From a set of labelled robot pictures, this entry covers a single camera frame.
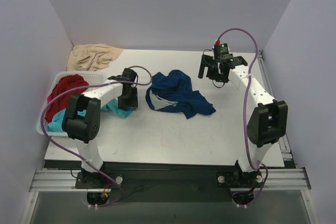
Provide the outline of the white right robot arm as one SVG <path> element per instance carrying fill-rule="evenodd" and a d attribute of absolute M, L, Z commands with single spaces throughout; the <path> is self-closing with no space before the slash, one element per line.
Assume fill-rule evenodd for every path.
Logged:
<path fill-rule="evenodd" d="M 251 173 L 259 170 L 270 148 L 286 133 L 288 106 L 270 95 L 251 73 L 251 66 L 241 56 L 202 55 L 198 78 L 226 84 L 231 82 L 244 96 L 243 130 L 246 154 L 237 161 L 233 182 L 245 186 Z"/>

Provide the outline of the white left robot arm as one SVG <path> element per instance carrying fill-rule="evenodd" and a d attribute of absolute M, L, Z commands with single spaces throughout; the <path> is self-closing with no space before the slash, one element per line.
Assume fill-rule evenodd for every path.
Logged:
<path fill-rule="evenodd" d="M 72 94 L 62 121 L 62 130 L 75 140 L 81 168 L 89 172 L 87 181 L 94 188 L 100 188 L 106 183 L 106 175 L 100 171 L 103 160 L 95 138 L 100 129 L 101 110 L 114 99 L 117 100 L 117 109 L 122 112 L 137 109 L 137 87 L 128 83 L 116 83 L 90 88 L 82 94 Z"/>

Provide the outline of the navy blue mickey t-shirt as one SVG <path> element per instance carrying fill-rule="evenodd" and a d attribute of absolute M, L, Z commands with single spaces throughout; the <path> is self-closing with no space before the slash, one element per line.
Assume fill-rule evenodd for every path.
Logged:
<path fill-rule="evenodd" d="M 193 90 L 191 78 L 180 70 L 172 70 L 168 75 L 156 73 L 145 99 L 151 110 L 183 113 L 187 119 L 197 114 L 210 116 L 216 112 L 198 90 Z"/>

